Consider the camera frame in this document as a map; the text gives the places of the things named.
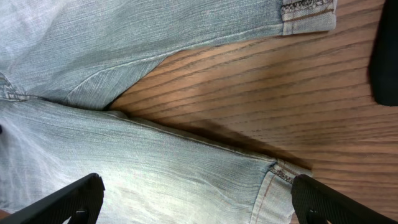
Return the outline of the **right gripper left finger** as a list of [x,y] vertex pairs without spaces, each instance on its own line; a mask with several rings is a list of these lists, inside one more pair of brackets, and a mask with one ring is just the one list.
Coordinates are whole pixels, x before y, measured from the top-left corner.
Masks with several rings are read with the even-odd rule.
[[1,224],[95,224],[104,199],[104,183],[91,173],[1,220]]

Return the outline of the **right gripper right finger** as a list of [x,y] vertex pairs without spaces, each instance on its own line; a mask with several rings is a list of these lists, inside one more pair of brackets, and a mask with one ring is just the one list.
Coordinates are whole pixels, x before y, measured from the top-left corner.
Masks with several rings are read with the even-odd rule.
[[397,224],[305,174],[294,178],[291,195],[300,224]]

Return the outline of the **light blue denim shorts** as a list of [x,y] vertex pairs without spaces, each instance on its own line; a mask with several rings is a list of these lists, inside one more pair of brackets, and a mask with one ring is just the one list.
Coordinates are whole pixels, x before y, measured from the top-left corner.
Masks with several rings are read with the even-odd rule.
[[290,223],[305,169],[106,107],[169,55],[332,30],[336,2],[1,1],[1,209],[96,172],[100,223]]

